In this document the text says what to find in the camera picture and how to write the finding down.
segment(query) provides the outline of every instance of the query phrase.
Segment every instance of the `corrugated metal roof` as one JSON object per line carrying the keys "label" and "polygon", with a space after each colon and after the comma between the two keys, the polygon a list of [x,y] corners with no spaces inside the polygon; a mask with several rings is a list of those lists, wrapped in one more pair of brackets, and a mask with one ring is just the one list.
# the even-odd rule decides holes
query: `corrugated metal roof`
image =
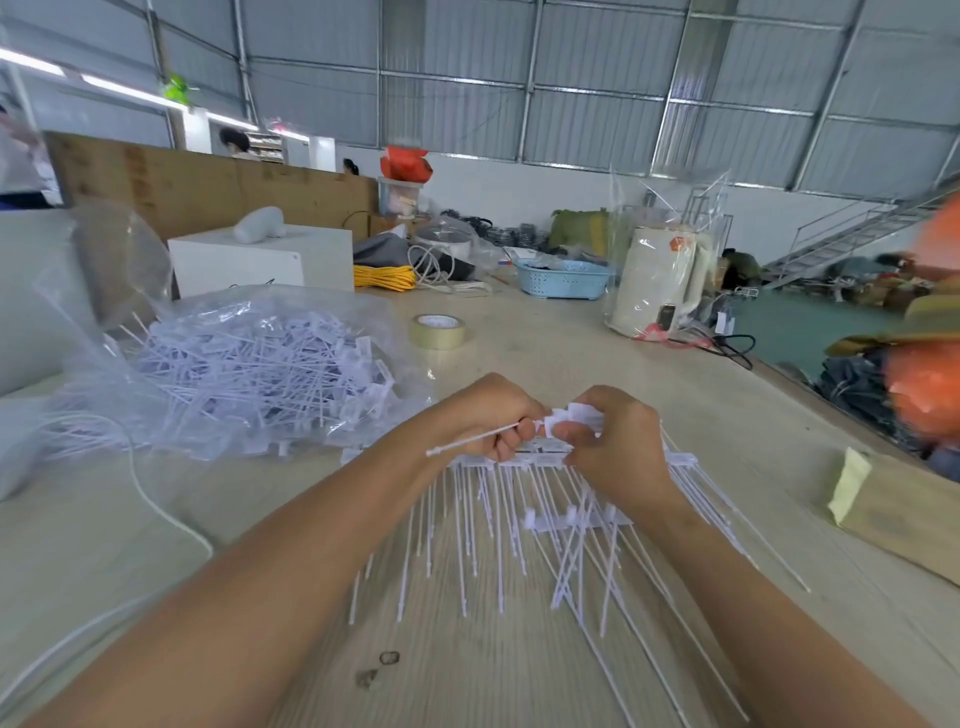
{"label": "corrugated metal roof", "polygon": [[734,23],[713,100],[814,111],[840,42],[836,31]]}
{"label": "corrugated metal roof", "polygon": [[828,121],[804,188],[880,198],[928,189],[947,158],[952,133]]}
{"label": "corrugated metal roof", "polygon": [[376,67],[377,0],[245,0],[248,53]]}
{"label": "corrugated metal roof", "polygon": [[190,99],[211,111],[243,115],[243,91],[237,65],[229,58],[164,28],[167,62],[190,85],[199,87]]}
{"label": "corrugated metal roof", "polygon": [[607,0],[614,5],[646,5],[652,8],[667,8],[675,11],[685,11],[687,0]]}
{"label": "corrugated metal roof", "polygon": [[810,120],[733,109],[696,109],[692,169],[730,169],[734,182],[786,186],[800,158]]}
{"label": "corrugated metal roof", "polygon": [[230,53],[236,53],[230,0],[154,0],[154,10],[188,33]]}
{"label": "corrugated metal roof", "polygon": [[958,78],[956,43],[863,31],[853,45],[832,111],[958,124]]}
{"label": "corrugated metal roof", "polygon": [[[504,0],[428,0],[426,73],[525,82],[535,7]],[[418,70],[398,67],[394,70]]]}
{"label": "corrugated metal roof", "polygon": [[683,27],[669,15],[548,5],[536,81],[665,94]]}
{"label": "corrugated metal roof", "polygon": [[846,23],[855,5],[856,0],[739,0],[736,12],[813,23]]}
{"label": "corrugated metal roof", "polygon": [[142,17],[104,2],[57,5],[51,12],[49,4],[36,0],[6,0],[10,45],[121,84],[156,87],[150,34]]}
{"label": "corrugated metal roof", "polygon": [[261,119],[346,143],[376,143],[376,77],[349,71],[253,61],[253,95]]}
{"label": "corrugated metal roof", "polygon": [[478,157],[516,156],[523,115],[520,90],[387,78],[384,91],[388,144]]}
{"label": "corrugated metal roof", "polygon": [[960,35],[956,0],[870,0],[864,22],[881,28],[908,28]]}
{"label": "corrugated metal roof", "polygon": [[663,103],[537,91],[525,158],[646,173]]}

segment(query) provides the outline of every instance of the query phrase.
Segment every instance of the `plastic container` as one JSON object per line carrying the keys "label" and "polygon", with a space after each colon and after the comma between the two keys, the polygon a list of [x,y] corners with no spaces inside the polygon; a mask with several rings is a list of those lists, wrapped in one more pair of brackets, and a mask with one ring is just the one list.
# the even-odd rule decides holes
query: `plastic container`
{"label": "plastic container", "polygon": [[383,216],[413,219],[417,214],[417,202],[420,200],[420,182],[402,182],[377,178],[380,182],[380,214]]}
{"label": "plastic container", "polygon": [[524,293],[539,299],[598,299],[607,286],[609,271],[583,260],[565,260],[559,271],[533,268],[514,262],[516,278]]}

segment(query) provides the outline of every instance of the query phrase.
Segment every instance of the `yellow rope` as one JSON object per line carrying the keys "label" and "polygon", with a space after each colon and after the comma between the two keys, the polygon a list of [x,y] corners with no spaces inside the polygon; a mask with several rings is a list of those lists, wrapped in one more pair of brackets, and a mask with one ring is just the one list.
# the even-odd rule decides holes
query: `yellow rope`
{"label": "yellow rope", "polygon": [[417,277],[414,275],[414,269],[409,265],[388,268],[354,265],[353,285],[357,288],[375,285],[391,291],[409,291],[417,286]]}

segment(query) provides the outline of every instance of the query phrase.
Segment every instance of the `ceiling light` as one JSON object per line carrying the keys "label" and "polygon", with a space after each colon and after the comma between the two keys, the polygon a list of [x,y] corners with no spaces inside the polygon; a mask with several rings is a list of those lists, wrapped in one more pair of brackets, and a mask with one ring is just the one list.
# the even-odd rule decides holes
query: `ceiling light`
{"label": "ceiling light", "polygon": [[34,68],[37,71],[43,71],[44,73],[52,73],[54,76],[66,75],[63,73],[63,69],[58,65],[53,65],[47,61],[35,59],[32,56],[24,56],[22,53],[17,53],[16,51],[11,51],[7,48],[0,48],[0,60],[16,63],[17,65],[25,65],[28,68]]}
{"label": "ceiling light", "polygon": [[288,132],[286,129],[274,129],[274,133],[278,133],[280,136],[289,136],[291,139],[299,139],[300,141],[310,141],[310,137],[306,134]]}
{"label": "ceiling light", "polygon": [[219,113],[211,113],[208,111],[206,113],[206,118],[208,118],[210,121],[215,121],[218,124],[227,124],[228,126],[231,126],[231,127],[246,129],[248,132],[259,131],[259,127],[256,127],[249,122],[240,121],[240,119],[233,119],[233,118],[230,118],[229,116],[221,116]]}
{"label": "ceiling light", "polygon": [[162,107],[168,107],[169,109],[180,109],[181,111],[186,111],[187,107],[184,104],[180,104],[176,101],[171,101],[166,99],[163,96],[157,96],[153,93],[147,93],[146,91],[138,91],[135,88],[130,88],[129,86],[115,84],[113,81],[105,81],[104,79],[97,78],[96,76],[88,76],[85,73],[80,76],[84,81],[90,85],[95,85],[98,88],[105,88],[107,91],[113,91],[114,93],[122,93],[124,96],[131,96],[134,99],[139,99],[140,101],[149,101],[151,104],[157,104]]}

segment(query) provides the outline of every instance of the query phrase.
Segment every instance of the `forearm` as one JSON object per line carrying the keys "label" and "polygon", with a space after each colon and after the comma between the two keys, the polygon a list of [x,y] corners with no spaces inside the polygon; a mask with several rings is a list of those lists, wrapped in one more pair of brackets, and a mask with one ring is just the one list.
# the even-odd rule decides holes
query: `forearm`
{"label": "forearm", "polygon": [[691,508],[630,515],[683,580],[764,725],[927,725]]}
{"label": "forearm", "polygon": [[201,570],[29,728],[258,725],[354,574],[446,465],[436,408],[273,513]]}

